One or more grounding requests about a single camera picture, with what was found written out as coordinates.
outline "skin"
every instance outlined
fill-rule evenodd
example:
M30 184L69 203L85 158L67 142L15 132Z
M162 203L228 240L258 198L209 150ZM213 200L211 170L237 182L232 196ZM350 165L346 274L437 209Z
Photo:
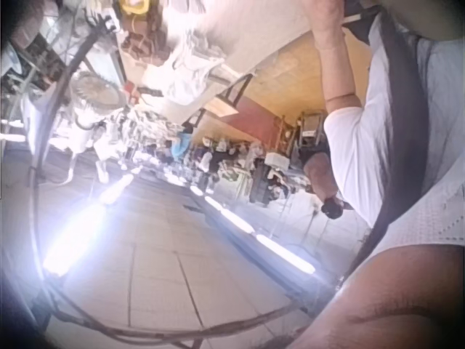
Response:
M338 187L334 179L331 161L326 153L317 153L304 166L304 173L312 183L315 195L325 202L336 196Z
M341 0L300 0L320 53L328 112L360 106ZM418 245L369 259L289 349L462 348L464 248Z

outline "blue shirt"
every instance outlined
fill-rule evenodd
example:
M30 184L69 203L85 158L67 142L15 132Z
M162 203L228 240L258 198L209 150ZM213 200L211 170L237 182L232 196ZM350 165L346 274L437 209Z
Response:
M179 142L173 142L171 146L171 154L174 160L177 160L185 151L189 148L190 140L192 139L191 134L179 133Z

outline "cable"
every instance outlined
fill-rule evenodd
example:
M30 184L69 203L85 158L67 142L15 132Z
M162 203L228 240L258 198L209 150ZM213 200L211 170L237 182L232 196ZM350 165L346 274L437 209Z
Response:
M49 180L49 182L42 183L41 185L53 185L54 187L62 187L64 185L67 185L74 178L74 169L76 168L77 162L78 162L78 154L73 153L73 155L71 156L70 166L68 169L68 176L66 177L66 179L62 182L53 182Z

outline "bright light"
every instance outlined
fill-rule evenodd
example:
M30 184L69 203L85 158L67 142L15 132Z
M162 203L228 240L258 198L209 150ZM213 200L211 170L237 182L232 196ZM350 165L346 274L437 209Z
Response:
M190 190L191 190L196 196L202 196L202 195L203 195L202 191L201 191L199 188L195 187L194 185L191 185L191 186L190 186Z
M132 169L131 173L138 175L141 170L142 170L142 166L139 166L139 167L136 167L135 169Z
M264 244L266 247L271 249L274 253L279 255L281 258L283 258L284 260L287 260L294 267L300 269L304 273L313 274L315 272L315 267L313 265L311 265L307 261L303 260L301 257L296 256L291 251L288 251L287 249L282 247L280 244L277 244L273 240L270 240L266 236L257 235L256 239L260 243Z
M150 158L149 162L152 164L152 165L156 165L158 166L160 164L160 161L157 159L157 158Z
M171 184L178 185L180 187L184 186L184 182L182 182L178 176L175 176L172 173L166 173L165 177L168 180L168 182L170 182Z
M4 135L3 133L0 133L0 140L8 140L9 142L25 142L26 141L26 136L25 135L13 135L9 133L8 135Z
M105 207L99 204L74 216L47 253L44 268L57 276L65 275L86 253L104 218Z
M50 138L49 143L56 147L57 149L60 149L61 151L65 151L66 148L68 147L68 139L66 138L60 138L60 137L54 137Z
M223 209L223 206L218 201L213 200L210 196L206 196L205 201L212 205L213 208L217 209L218 211L221 211Z
M117 183L113 184L99 196L99 201L105 205L114 204L121 196L125 187L131 184L134 179L133 174L125 174Z
M237 216L235 213L232 213L229 209L222 209L221 214L246 233L252 234L255 231L250 224Z
M1 120L2 125L10 125L11 127L16 127L18 129L24 129L24 124L21 120L8 121L5 119Z

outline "hand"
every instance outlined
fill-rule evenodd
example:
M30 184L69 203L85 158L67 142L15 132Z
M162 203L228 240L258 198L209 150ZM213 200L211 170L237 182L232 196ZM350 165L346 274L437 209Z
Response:
M310 20L315 43L329 48L343 38L344 0L300 0Z

